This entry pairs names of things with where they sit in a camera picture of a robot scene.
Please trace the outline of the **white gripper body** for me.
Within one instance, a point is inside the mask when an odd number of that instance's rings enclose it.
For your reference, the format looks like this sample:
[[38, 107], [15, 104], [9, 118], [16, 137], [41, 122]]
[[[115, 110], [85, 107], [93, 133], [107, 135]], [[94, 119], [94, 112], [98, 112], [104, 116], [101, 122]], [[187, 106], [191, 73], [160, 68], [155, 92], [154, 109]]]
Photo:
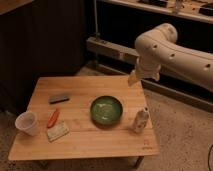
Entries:
[[128, 85], [132, 86], [142, 79], [160, 80], [161, 65], [150, 60], [138, 58], [136, 60], [135, 68], [131, 71], [128, 77]]

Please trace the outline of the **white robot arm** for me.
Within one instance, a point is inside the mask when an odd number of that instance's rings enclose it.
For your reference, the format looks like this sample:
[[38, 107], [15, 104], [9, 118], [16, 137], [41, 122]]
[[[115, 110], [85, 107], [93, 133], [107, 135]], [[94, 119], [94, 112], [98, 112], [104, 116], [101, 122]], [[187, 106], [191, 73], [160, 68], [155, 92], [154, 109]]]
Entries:
[[128, 85], [144, 78], [159, 81], [164, 66], [213, 92], [213, 54], [179, 46], [177, 38], [176, 28], [169, 23], [139, 35], [135, 40], [139, 57], [128, 77]]

